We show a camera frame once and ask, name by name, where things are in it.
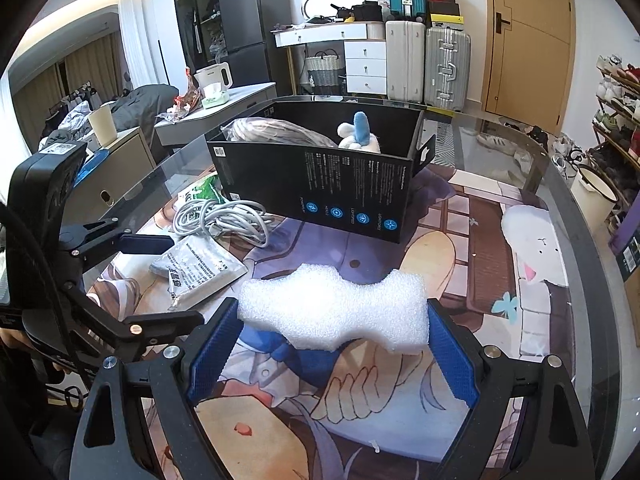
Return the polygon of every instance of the silver suitcase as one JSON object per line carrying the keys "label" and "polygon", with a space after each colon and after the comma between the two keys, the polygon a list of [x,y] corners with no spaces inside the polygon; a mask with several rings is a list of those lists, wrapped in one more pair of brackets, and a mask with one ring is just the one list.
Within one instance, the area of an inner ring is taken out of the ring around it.
{"label": "silver suitcase", "polygon": [[386,93],[392,101],[421,103],[424,35],[415,22],[386,22]]}
{"label": "silver suitcase", "polygon": [[462,30],[430,28],[424,63],[424,103],[461,112],[471,69],[471,36]]}

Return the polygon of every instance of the curtain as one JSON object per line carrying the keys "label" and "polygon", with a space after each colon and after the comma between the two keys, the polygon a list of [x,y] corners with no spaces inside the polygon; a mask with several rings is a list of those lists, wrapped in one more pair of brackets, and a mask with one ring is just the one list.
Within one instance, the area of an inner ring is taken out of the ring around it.
{"label": "curtain", "polygon": [[115,34],[92,41],[66,56],[65,69],[70,92],[91,81],[103,101],[122,93],[120,57]]}
{"label": "curtain", "polygon": [[14,111],[7,72],[0,79],[0,118],[2,120],[2,150],[0,150],[0,200],[6,203],[9,183],[15,168],[31,156],[24,141]]}
{"label": "curtain", "polygon": [[49,118],[49,109],[65,95],[57,64],[37,75],[14,95],[15,115],[28,147],[38,151],[38,143]]}
{"label": "curtain", "polygon": [[133,88],[158,84],[146,33],[143,0],[120,0],[120,33]]}

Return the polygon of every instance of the metal screw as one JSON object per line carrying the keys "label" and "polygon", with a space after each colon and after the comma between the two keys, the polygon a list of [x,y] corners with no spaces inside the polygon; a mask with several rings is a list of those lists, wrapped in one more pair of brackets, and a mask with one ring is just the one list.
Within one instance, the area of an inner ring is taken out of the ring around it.
{"label": "metal screw", "polygon": [[497,346],[489,345],[484,347],[484,355],[496,359],[502,355],[502,351]]}
{"label": "metal screw", "polygon": [[180,348],[175,345],[168,346],[164,350],[162,350],[162,355],[167,359],[173,359],[180,353]]}
{"label": "metal screw", "polygon": [[113,368],[117,362],[118,358],[115,355],[110,355],[104,361],[102,361],[102,366],[104,368],[107,368],[108,370],[109,368]]}
{"label": "metal screw", "polygon": [[546,358],[546,362],[549,363],[549,366],[553,368],[559,368],[562,366],[562,359],[559,358],[557,355],[549,355]]}

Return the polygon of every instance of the blue butterfly illustration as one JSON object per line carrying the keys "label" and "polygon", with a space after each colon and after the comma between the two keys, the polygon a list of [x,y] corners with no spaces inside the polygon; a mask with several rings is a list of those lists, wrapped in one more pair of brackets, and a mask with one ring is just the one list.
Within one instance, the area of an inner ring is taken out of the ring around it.
{"label": "blue butterfly illustration", "polygon": [[494,306],[491,307],[491,312],[494,314],[504,314],[509,322],[513,325],[518,320],[518,307],[520,306],[520,300],[517,296],[513,298],[508,292],[505,292],[501,300],[496,300]]}

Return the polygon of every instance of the refrigerator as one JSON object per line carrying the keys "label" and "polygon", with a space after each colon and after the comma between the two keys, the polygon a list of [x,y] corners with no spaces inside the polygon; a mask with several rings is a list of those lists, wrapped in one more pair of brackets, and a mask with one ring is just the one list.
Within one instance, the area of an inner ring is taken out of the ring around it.
{"label": "refrigerator", "polygon": [[273,81],[279,96],[291,95],[287,50],[271,33],[291,24],[290,0],[220,0],[220,13],[234,86]]}

